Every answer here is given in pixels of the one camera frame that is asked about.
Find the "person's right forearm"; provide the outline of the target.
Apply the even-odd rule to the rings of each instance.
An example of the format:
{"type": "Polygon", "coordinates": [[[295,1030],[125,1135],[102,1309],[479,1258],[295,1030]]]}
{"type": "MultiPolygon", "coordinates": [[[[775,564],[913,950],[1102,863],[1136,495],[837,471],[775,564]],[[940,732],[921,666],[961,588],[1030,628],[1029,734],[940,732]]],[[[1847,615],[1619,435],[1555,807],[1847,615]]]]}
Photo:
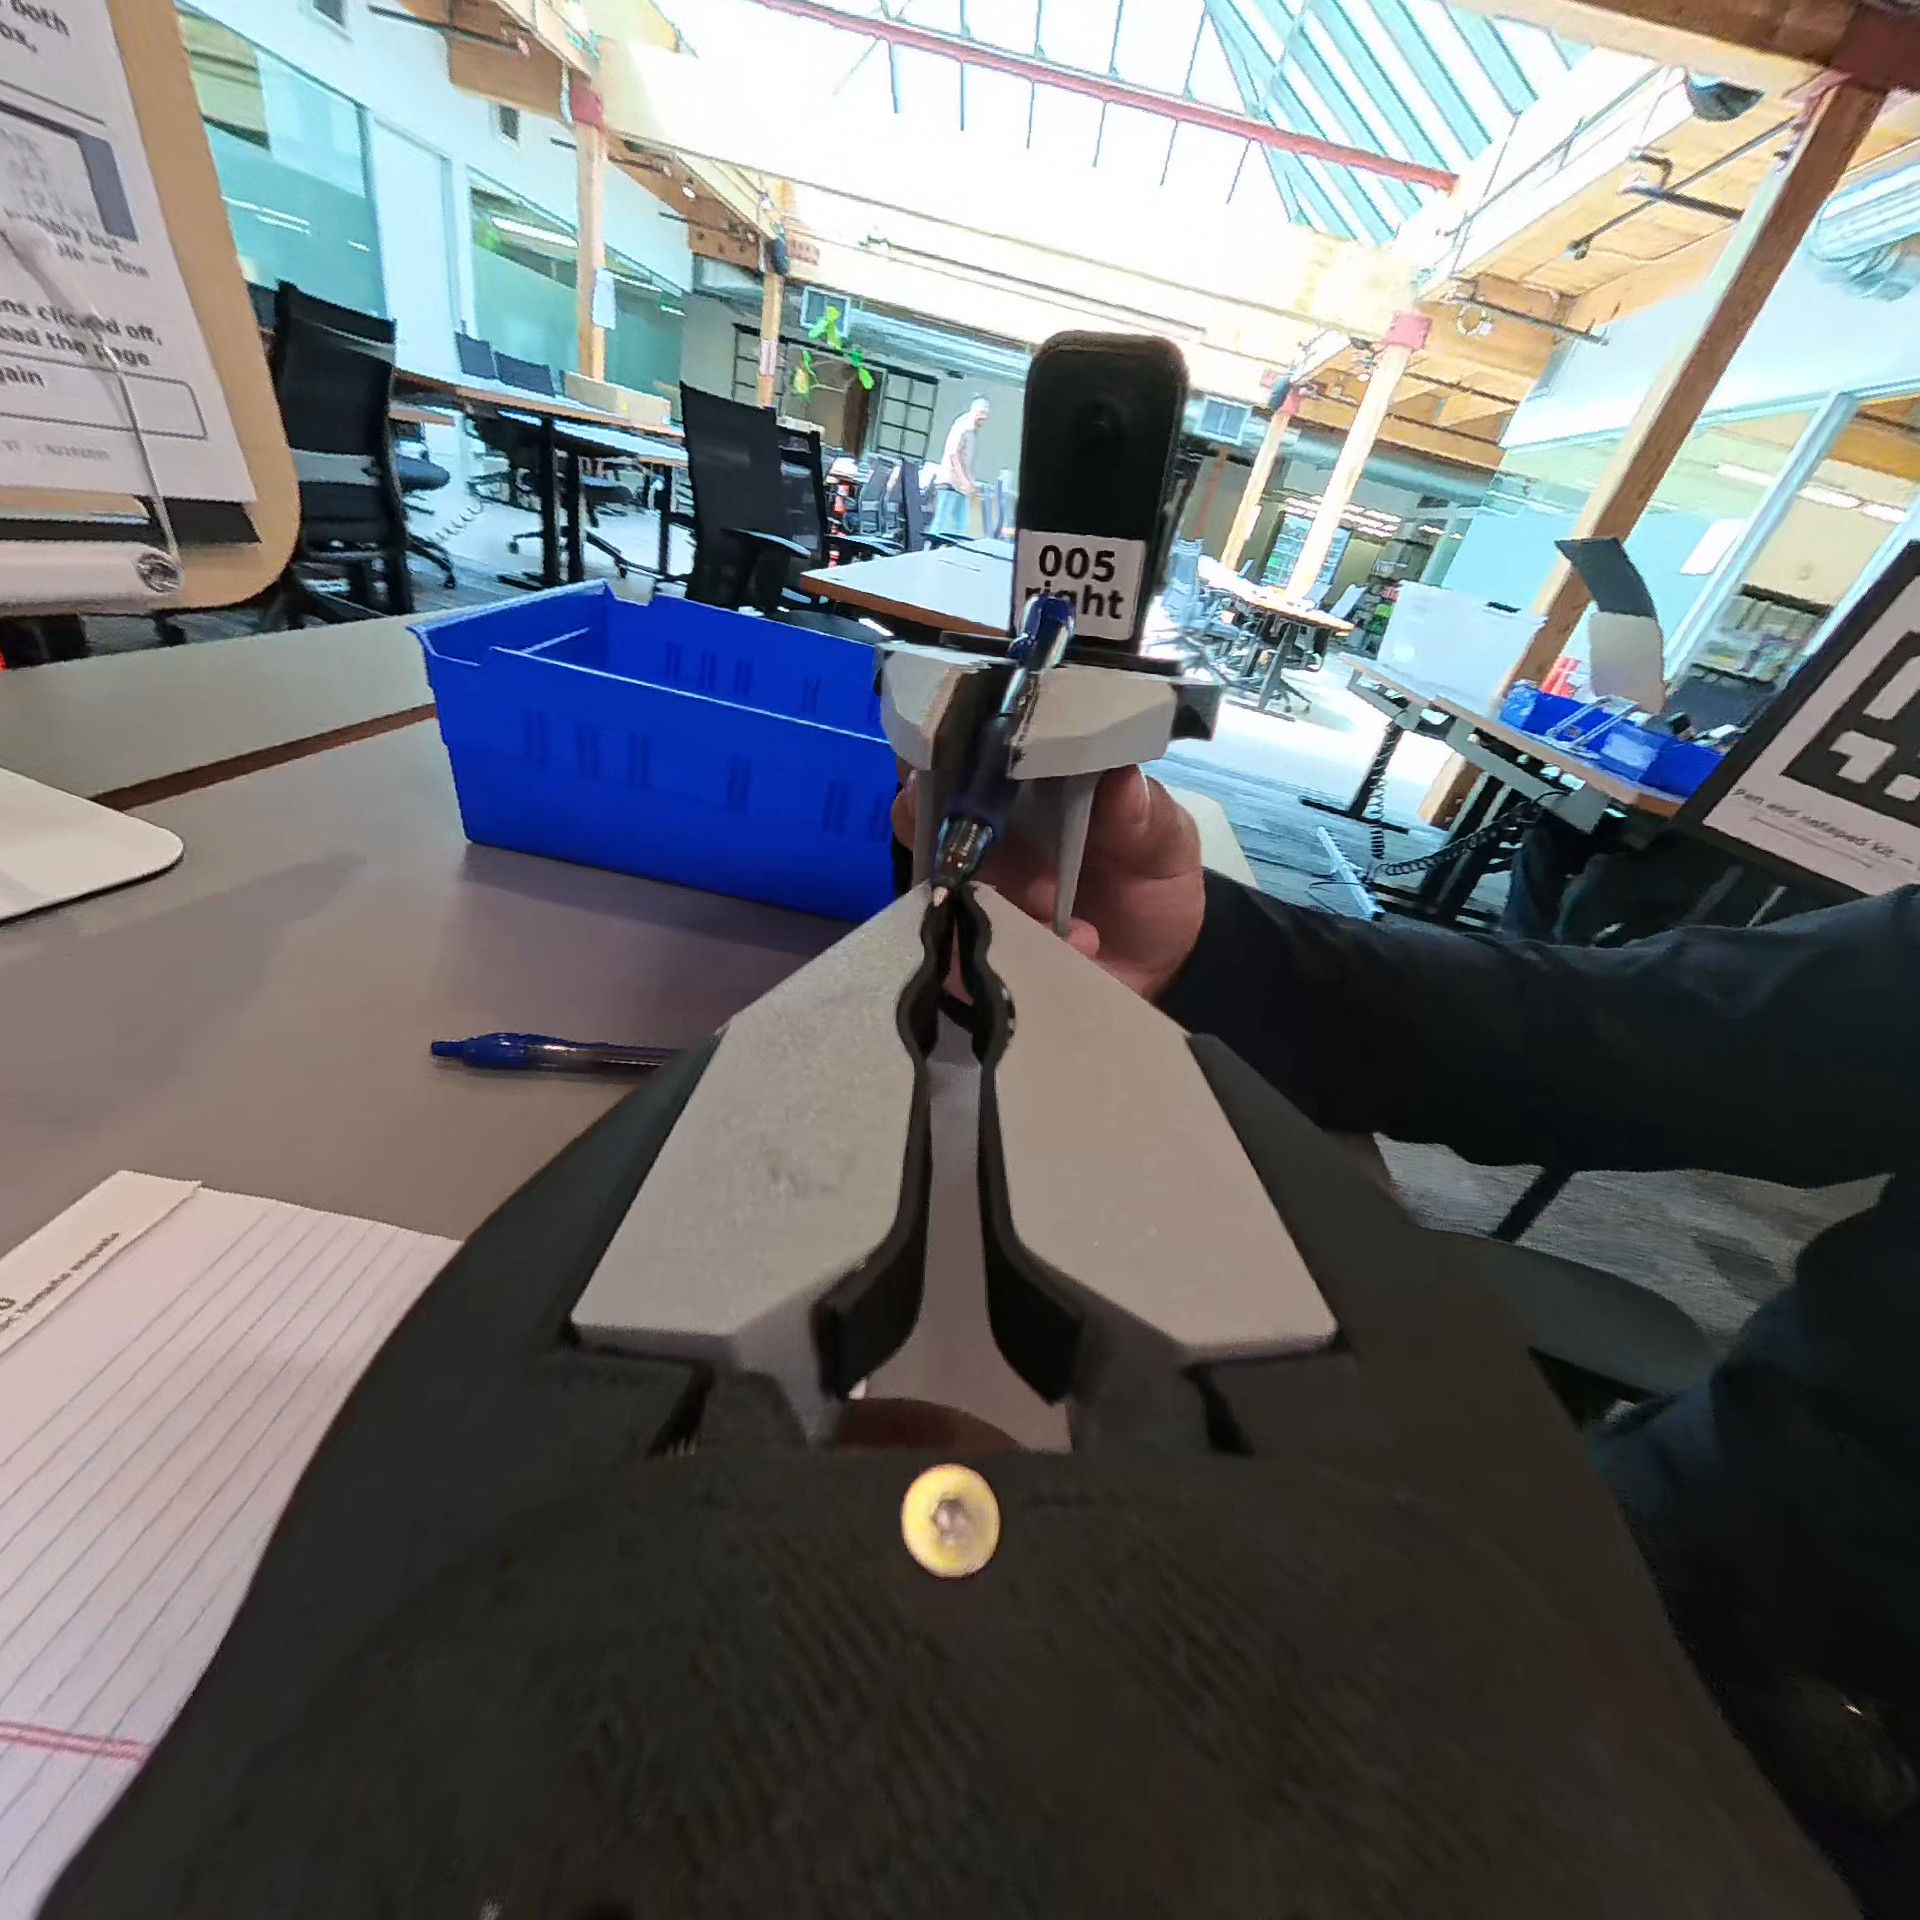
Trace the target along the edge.
{"type": "Polygon", "coordinates": [[[1161,1011],[1333,1134],[1486,1166],[1915,1189],[1915,890],[1619,948],[1207,882],[1161,1011]]]}

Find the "blue plastic bin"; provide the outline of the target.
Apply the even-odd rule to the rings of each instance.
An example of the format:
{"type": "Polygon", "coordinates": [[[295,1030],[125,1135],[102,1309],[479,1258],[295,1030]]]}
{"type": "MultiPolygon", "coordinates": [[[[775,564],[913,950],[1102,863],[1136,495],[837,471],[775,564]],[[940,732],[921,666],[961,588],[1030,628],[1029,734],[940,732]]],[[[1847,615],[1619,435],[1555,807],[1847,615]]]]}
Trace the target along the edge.
{"type": "Polygon", "coordinates": [[[865,623],[584,583],[409,630],[471,844],[835,921],[895,898],[865,623]]]}

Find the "row of blue bins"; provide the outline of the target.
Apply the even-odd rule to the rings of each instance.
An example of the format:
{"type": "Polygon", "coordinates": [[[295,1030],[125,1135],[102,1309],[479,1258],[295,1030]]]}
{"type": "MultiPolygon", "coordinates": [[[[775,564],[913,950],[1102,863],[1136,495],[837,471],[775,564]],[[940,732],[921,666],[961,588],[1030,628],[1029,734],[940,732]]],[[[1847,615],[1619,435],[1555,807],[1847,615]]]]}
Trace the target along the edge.
{"type": "Polygon", "coordinates": [[[1693,795],[1725,757],[1721,742],[1673,734],[1631,710],[1604,701],[1517,684],[1496,710],[1496,722],[1571,753],[1607,774],[1670,798],[1693,795]]]}

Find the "person's dark clothing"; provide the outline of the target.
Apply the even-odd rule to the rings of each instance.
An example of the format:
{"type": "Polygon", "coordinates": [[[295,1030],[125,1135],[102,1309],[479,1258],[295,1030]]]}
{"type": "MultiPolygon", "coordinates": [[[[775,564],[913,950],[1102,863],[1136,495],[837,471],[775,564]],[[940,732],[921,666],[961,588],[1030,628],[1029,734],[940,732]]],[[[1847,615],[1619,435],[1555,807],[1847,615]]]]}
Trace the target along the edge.
{"type": "Polygon", "coordinates": [[[1915,1915],[1915,1178],[1697,1383],[1591,1434],[1676,1637],[1863,1915],[1915,1915]]]}

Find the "wooden post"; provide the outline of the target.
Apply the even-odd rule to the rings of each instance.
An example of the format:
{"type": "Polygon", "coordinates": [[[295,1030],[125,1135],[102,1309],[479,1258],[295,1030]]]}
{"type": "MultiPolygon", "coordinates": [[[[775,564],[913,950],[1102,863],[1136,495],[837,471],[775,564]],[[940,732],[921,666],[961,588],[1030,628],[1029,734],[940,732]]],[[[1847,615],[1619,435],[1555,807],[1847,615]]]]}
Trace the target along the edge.
{"type": "Polygon", "coordinates": [[[567,77],[567,119],[575,161],[575,357],[584,377],[603,380],[607,330],[599,321],[599,290],[605,271],[607,127],[597,86],[580,75],[567,77]]]}

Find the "blue retractable pen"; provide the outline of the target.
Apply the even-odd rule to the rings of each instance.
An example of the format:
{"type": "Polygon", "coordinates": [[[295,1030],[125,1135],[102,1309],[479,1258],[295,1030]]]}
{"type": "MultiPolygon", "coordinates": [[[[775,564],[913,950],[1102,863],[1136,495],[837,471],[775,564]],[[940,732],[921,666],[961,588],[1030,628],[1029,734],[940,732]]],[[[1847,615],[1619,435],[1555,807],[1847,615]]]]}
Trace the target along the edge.
{"type": "Polygon", "coordinates": [[[1017,759],[1052,675],[1071,645],[1071,627],[1071,601],[1062,595],[1037,593],[1027,601],[1021,630],[1011,649],[1012,671],[944,807],[927,882],[927,906],[934,909],[945,909],[972,885],[1011,823],[1019,794],[1017,759]]]}
{"type": "Polygon", "coordinates": [[[493,1030],[463,1041],[432,1041],[428,1053],[471,1071],[564,1071],[639,1077],[677,1059],[673,1046],[580,1043],[537,1033],[493,1030]]]}

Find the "person's right hand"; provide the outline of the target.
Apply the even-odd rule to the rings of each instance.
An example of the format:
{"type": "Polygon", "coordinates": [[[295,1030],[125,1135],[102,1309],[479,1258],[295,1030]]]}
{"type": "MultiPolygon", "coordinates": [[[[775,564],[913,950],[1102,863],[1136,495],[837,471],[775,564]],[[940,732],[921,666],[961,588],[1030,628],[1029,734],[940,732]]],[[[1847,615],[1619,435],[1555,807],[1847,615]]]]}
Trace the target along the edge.
{"type": "MultiPolygon", "coordinates": [[[[895,841],[912,852],[921,778],[897,767],[895,841]]],[[[1049,852],[1008,831],[979,877],[1029,918],[1052,927],[1059,868],[1049,852]]],[[[1207,914],[1198,827],[1137,767],[1105,772],[1093,795],[1064,941],[1129,993],[1159,1002],[1189,963],[1207,914]]]]}

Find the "black white marker placard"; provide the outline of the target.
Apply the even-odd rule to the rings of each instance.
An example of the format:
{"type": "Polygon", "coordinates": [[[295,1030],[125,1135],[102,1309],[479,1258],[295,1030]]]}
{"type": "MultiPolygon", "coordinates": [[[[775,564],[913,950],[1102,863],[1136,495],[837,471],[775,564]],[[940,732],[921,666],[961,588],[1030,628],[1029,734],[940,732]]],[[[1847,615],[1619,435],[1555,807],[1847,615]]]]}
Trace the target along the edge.
{"type": "Polygon", "coordinates": [[[1917,882],[1917,547],[1843,612],[1670,823],[1825,898],[1917,882]]]}

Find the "black office chair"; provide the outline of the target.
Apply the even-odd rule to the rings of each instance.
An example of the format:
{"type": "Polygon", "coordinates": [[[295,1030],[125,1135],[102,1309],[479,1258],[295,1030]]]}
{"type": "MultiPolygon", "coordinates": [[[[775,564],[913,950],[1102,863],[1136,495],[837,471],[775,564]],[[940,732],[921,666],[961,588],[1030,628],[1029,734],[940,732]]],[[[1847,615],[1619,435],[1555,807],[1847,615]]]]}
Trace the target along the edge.
{"type": "Polygon", "coordinates": [[[693,499],[686,598],[781,617],[814,607],[803,574],[828,559],[816,435],[694,386],[681,388],[681,425],[693,499]]]}
{"type": "Polygon", "coordinates": [[[281,627],[415,611],[392,454],[397,326],[276,284],[269,373],[295,462],[295,548],[261,605],[281,627]]]}

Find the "printed instruction sheet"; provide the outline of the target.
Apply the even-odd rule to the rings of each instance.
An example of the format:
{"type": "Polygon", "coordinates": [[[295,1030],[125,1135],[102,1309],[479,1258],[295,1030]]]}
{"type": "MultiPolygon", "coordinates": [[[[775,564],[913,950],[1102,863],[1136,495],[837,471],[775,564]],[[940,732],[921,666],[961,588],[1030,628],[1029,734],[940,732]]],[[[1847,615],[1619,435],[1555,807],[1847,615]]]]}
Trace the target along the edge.
{"type": "Polygon", "coordinates": [[[1,483],[248,506],[112,14],[1,5],[1,483]]]}

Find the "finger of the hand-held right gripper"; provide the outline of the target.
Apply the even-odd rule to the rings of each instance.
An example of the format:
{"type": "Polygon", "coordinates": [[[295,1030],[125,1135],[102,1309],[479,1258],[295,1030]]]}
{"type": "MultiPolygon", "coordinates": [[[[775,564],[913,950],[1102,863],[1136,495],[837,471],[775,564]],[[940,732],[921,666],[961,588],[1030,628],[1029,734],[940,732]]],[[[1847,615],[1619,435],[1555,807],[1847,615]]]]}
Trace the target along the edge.
{"type": "Polygon", "coordinates": [[[878,694],[883,735],[907,771],[927,782],[923,809],[941,819],[999,708],[1001,658],[948,647],[880,647],[878,694]]]}
{"type": "Polygon", "coordinates": [[[1040,676],[1008,772],[1019,785],[1102,778],[1157,761],[1172,740],[1179,686],[1155,676],[1040,676]]]}

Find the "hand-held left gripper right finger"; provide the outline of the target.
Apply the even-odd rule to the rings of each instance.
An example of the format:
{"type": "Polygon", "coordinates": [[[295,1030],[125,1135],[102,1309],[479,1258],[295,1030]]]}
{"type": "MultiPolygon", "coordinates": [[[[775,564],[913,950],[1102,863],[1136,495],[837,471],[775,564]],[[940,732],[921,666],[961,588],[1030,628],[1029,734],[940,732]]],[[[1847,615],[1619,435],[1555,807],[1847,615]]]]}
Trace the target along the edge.
{"type": "Polygon", "coordinates": [[[960,901],[999,1354],[1047,1404],[1333,1348],[1336,1318],[1181,1026],[992,887],[960,901]]]}

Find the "background office table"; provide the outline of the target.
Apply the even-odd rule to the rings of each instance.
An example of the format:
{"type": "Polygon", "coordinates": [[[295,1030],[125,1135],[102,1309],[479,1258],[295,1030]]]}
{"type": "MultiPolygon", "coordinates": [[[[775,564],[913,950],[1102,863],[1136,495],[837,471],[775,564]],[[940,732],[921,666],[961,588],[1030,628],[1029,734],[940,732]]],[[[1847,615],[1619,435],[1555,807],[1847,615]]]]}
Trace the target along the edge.
{"type": "Polygon", "coordinates": [[[612,559],[615,577],[670,577],[677,483],[688,474],[683,435],[637,427],[633,421],[564,395],[516,388],[476,375],[396,373],[392,414],[462,415],[471,427],[503,425],[525,443],[537,503],[537,564],[501,572],[507,588],[537,593],[580,586],[590,548],[612,559]],[[653,516],[656,554],[628,559],[609,537],[590,526],[587,475],[639,475],[639,506],[653,516]]]}
{"type": "Polygon", "coordinates": [[[800,588],[832,607],[933,633],[999,639],[1015,628],[1008,542],[923,547],[843,567],[814,567],[800,588]]]}

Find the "white lined legal pad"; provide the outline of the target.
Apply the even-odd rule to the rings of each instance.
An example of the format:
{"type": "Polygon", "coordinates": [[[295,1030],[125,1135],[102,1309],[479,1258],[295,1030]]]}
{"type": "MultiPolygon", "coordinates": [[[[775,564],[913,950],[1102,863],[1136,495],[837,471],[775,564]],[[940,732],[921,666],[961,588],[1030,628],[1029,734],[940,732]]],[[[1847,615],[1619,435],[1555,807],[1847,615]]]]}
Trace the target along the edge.
{"type": "Polygon", "coordinates": [[[172,1730],[456,1241],[117,1171],[1,1261],[1,1915],[172,1730]]]}

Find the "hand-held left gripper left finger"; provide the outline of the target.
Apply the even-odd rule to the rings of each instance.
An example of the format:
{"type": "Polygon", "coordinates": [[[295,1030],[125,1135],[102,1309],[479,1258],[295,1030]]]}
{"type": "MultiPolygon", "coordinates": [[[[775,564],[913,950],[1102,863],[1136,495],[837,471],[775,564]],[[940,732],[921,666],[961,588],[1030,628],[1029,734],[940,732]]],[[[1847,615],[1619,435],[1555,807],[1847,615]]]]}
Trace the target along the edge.
{"type": "Polygon", "coordinates": [[[921,885],[723,1029],[571,1309],[584,1347],[768,1377],[792,1404],[846,1402],[901,1351],[940,933],[921,885]]]}

